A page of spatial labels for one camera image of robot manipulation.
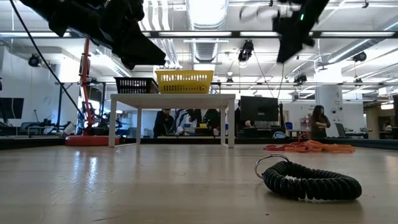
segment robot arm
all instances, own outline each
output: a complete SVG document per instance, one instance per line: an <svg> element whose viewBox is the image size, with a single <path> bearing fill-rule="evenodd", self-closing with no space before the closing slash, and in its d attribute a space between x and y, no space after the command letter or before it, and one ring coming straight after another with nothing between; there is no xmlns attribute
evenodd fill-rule
<svg viewBox="0 0 398 224"><path fill-rule="evenodd" d="M313 47L315 41L309 33L325 9L329 0L279 0L301 4L291 17L281 17L280 12L272 19L272 30L280 34L278 63L285 63L303 49L303 44Z"/></svg>
<svg viewBox="0 0 398 224"><path fill-rule="evenodd" d="M112 49L124 66L164 65L165 54L141 32L143 0L21 0L63 37L70 29L94 44Z"/></svg>

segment orange rope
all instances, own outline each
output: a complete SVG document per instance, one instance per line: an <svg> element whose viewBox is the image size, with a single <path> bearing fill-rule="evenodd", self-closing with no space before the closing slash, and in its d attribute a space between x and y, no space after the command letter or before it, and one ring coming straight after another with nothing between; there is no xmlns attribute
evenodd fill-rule
<svg viewBox="0 0 398 224"><path fill-rule="evenodd" d="M302 141L304 136L308 136L308 140ZM288 152L345 152L354 153L355 148L350 145L343 144L322 144L318 141L311 140L309 133L303 133L298 137L298 142L292 142L283 146L269 145L264 148L267 151L288 151Z"/></svg>

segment light fixture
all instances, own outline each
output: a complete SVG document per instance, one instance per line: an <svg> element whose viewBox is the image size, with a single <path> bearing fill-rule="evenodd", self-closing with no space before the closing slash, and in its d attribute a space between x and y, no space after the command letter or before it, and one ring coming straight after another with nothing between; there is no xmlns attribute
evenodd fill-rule
<svg viewBox="0 0 398 224"><path fill-rule="evenodd" d="M239 62L239 67L241 67L241 68L246 68L247 66L248 66L248 61Z"/></svg>
<svg viewBox="0 0 398 224"><path fill-rule="evenodd" d="M225 31L177 31L159 32L159 37L231 37L232 32Z"/></svg>
<svg viewBox="0 0 398 224"><path fill-rule="evenodd" d="M34 38L61 38L54 32L30 32ZM26 32L0 32L0 38L28 38ZM70 32L66 32L63 38L72 37Z"/></svg>
<svg viewBox="0 0 398 224"><path fill-rule="evenodd" d="M382 110L391 110L391 109L394 109L394 105L393 104L381 105L381 109Z"/></svg>
<svg viewBox="0 0 398 224"><path fill-rule="evenodd" d="M217 44L217 43L228 43L229 40L208 40L208 39L190 39L190 40L184 40L183 41L186 44Z"/></svg>
<svg viewBox="0 0 398 224"><path fill-rule="evenodd" d="M395 32L322 32L321 37L390 37Z"/></svg>
<svg viewBox="0 0 398 224"><path fill-rule="evenodd" d="M277 37L278 33L276 32L241 32L241 37Z"/></svg>

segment air duct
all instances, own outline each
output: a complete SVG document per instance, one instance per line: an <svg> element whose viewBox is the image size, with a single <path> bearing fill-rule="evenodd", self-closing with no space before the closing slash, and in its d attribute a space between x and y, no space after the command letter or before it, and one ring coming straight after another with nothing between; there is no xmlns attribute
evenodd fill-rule
<svg viewBox="0 0 398 224"><path fill-rule="evenodd" d="M375 30L384 31L397 31L398 30L398 16L393 17L389 21L385 22L383 25L379 26ZM376 44L382 42L385 39L367 39L367 40L357 40L354 41L342 49L336 51L328 57L328 63L338 63L343 60L354 57L355 55L361 53L362 51L375 46Z"/></svg>
<svg viewBox="0 0 398 224"><path fill-rule="evenodd" d="M185 4L191 30L224 29L228 0L185 0ZM198 62L210 63L217 56L218 43L193 43L192 49Z"/></svg>

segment table leg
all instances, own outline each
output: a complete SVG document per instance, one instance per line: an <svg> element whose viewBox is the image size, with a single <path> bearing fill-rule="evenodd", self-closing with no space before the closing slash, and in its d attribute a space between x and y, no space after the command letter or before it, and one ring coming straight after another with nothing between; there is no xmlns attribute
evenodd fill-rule
<svg viewBox="0 0 398 224"><path fill-rule="evenodd" d="M234 99L228 103L228 147L235 147L235 102Z"/></svg>
<svg viewBox="0 0 398 224"><path fill-rule="evenodd" d="M220 115L221 115L221 127L220 127L221 144L226 146L226 144L225 144L225 116L226 116L225 107L221 107Z"/></svg>
<svg viewBox="0 0 398 224"><path fill-rule="evenodd" d="M137 144L141 144L142 108L137 108Z"/></svg>
<svg viewBox="0 0 398 224"><path fill-rule="evenodd" d="M109 119L109 136L108 136L108 145L109 147L114 147L114 139L116 132L116 105L117 101L111 100L111 117Z"/></svg>

